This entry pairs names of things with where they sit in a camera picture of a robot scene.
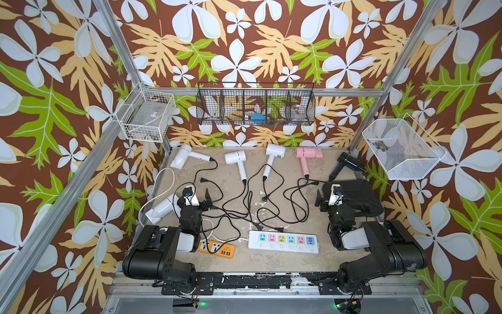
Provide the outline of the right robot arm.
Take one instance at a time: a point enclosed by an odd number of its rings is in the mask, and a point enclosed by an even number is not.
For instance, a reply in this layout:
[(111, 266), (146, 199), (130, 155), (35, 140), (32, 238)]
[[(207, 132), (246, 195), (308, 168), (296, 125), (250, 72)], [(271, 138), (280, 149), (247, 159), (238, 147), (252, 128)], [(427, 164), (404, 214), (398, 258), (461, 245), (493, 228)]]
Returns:
[(352, 293), (372, 279), (427, 266), (424, 249), (400, 221), (366, 221), (356, 228), (356, 209), (343, 201), (340, 192), (329, 197), (317, 192), (315, 205), (328, 214), (328, 235), (337, 250), (369, 251), (367, 256), (340, 265), (335, 282), (342, 293)]

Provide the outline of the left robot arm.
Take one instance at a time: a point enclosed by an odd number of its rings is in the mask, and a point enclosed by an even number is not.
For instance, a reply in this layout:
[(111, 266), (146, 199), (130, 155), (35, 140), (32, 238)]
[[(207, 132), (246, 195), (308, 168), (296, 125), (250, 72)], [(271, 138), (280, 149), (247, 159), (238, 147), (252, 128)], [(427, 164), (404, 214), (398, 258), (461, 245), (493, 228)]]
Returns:
[(163, 294), (191, 293), (197, 287), (195, 266), (175, 258), (177, 252), (194, 253), (202, 233), (202, 213), (213, 206), (208, 192), (198, 201), (191, 188), (184, 195), (168, 196), (146, 212), (145, 226), (126, 253), (122, 271), (132, 279), (152, 279), (163, 285)]

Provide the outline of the large white hair dryer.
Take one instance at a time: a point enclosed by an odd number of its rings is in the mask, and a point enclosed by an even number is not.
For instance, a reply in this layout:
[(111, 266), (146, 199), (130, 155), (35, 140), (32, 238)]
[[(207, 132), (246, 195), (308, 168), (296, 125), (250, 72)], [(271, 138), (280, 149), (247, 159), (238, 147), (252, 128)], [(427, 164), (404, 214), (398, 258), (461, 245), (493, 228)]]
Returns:
[(152, 209), (146, 212), (147, 219), (153, 224), (156, 225), (159, 223), (166, 215), (175, 212), (177, 217), (180, 217), (181, 208), (178, 205), (179, 197), (175, 194), (172, 194), (163, 201), (161, 201), (158, 205), (155, 205)]

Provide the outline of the black plastic tool case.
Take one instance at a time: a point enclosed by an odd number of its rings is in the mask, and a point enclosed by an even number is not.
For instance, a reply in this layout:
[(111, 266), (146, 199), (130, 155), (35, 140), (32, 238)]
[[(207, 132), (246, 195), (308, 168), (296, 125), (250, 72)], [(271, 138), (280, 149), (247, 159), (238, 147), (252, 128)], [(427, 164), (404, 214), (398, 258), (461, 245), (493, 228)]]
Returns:
[(378, 197), (370, 187), (369, 183), (363, 179), (351, 181), (328, 181), (324, 183), (317, 195), (329, 197), (330, 188), (333, 183), (340, 184), (343, 189), (343, 204), (336, 211), (330, 209), (327, 213), (330, 219), (342, 218), (346, 222), (351, 222), (355, 217), (377, 217), (384, 212), (384, 208)]

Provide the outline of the black hair dryer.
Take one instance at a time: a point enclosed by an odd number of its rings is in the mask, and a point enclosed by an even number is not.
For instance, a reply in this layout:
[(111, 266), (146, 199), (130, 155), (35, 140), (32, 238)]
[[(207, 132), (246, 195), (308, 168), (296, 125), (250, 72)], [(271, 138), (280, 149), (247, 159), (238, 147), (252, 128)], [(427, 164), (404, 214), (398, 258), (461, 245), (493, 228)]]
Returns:
[(353, 171), (366, 172), (366, 167), (349, 153), (341, 153), (337, 159), (338, 164), (329, 175), (329, 180), (333, 181), (340, 174), (344, 167), (349, 167)]

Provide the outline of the orange power strip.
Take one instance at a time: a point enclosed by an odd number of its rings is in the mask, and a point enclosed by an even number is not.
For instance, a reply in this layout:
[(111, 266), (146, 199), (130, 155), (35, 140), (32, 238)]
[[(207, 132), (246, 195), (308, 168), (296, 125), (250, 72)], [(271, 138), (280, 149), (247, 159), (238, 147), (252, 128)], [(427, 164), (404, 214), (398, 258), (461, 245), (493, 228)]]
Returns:
[(225, 259), (233, 259), (235, 254), (235, 247), (230, 244), (223, 244), (210, 240), (201, 240), (197, 252), (208, 255), (219, 256)]

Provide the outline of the white hair dryer far left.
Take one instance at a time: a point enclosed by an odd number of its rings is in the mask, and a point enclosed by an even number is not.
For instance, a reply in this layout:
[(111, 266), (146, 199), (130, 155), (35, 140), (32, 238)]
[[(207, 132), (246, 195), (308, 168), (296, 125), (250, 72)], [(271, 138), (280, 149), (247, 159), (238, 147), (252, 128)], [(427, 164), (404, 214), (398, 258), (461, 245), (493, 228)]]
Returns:
[(187, 162), (188, 158), (197, 158), (199, 160), (204, 160), (207, 162), (214, 161), (213, 157), (206, 154), (194, 152), (189, 145), (182, 145), (174, 160), (171, 162), (170, 167), (181, 170)]

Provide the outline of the pink hair dryer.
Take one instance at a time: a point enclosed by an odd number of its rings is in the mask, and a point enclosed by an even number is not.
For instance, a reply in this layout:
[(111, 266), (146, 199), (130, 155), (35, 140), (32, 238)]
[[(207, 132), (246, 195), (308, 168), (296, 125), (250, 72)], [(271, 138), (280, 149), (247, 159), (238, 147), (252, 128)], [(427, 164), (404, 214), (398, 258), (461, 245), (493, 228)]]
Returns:
[(295, 157), (299, 159), (303, 175), (306, 179), (308, 179), (310, 177), (309, 167), (307, 163), (308, 159), (322, 158), (323, 153), (321, 149), (314, 147), (298, 147), (295, 150)]

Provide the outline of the white multicolour power strip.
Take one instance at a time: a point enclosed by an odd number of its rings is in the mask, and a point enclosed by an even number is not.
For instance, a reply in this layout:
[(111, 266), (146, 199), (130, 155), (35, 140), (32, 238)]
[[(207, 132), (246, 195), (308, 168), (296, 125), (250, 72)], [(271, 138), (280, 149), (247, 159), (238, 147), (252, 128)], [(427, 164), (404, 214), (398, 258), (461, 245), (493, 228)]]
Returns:
[(249, 231), (248, 248), (260, 251), (319, 254), (316, 235), (283, 232)]

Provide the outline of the white mesh basket right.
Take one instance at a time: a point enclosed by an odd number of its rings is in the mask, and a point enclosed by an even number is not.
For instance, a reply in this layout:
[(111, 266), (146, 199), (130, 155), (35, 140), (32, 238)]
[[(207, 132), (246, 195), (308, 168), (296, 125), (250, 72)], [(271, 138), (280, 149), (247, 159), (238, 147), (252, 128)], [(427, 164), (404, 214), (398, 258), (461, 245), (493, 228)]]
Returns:
[(376, 119), (362, 136), (390, 180), (422, 180), (447, 154), (409, 114)]

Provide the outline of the black mounting rail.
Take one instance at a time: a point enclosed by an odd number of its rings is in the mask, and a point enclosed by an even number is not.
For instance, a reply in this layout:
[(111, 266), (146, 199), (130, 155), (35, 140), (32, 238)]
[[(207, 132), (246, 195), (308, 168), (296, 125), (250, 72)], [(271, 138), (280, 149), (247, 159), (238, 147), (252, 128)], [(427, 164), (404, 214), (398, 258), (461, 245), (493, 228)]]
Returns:
[(336, 272), (299, 273), (222, 273), (197, 272), (194, 287), (182, 287), (181, 283), (162, 283), (161, 293), (166, 296), (212, 296), (217, 290), (292, 290), (296, 287), (313, 288), (321, 295), (350, 295), (353, 292), (364, 296), (372, 294), (370, 285), (361, 282), (347, 292), (338, 286)]

